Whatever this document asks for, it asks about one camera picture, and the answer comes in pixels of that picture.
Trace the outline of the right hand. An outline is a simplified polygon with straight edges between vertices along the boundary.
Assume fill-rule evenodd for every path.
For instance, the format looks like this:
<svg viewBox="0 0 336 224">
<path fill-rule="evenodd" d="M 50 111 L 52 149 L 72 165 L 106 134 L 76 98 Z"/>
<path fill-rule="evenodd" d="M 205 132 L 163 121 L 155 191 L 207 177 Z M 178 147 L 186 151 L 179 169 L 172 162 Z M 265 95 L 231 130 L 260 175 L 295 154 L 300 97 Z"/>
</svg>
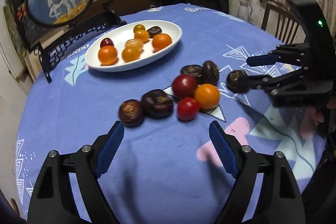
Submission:
<svg viewBox="0 0 336 224">
<path fill-rule="evenodd" d="M 335 109 L 336 106 L 336 99 L 335 97 L 331 98 L 329 103 L 326 105 L 326 107 L 329 110 Z M 325 118 L 321 112 L 319 112 L 315 107 L 308 107 L 307 111 L 310 114 L 310 117 L 316 127 L 319 126 L 319 124 L 323 123 Z"/>
</svg>

